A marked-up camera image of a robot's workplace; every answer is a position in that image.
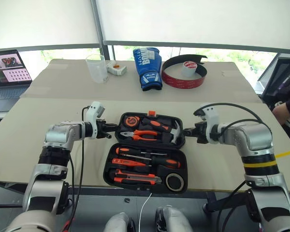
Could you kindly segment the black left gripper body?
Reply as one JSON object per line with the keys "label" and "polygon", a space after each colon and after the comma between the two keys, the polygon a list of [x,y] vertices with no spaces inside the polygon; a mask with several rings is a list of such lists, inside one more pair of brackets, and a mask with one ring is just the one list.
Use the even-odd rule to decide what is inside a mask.
{"label": "black left gripper body", "polygon": [[104,138],[103,133],[106,132],[106,121],[104,119],[97,119],[96,120],[96,125],[97,125],[97,139],[102,139]]}

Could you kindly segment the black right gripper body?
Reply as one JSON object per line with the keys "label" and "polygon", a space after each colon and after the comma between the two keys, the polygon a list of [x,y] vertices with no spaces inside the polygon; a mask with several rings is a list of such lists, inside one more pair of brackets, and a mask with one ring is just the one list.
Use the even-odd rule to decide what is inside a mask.
{"label": "black right gripper body", "polygon": [[195,123],[195,129],[196,129],[197,143],[207,144],[208,143],[208,140],[206,137],[207,122],[203,121],[203,122]]}

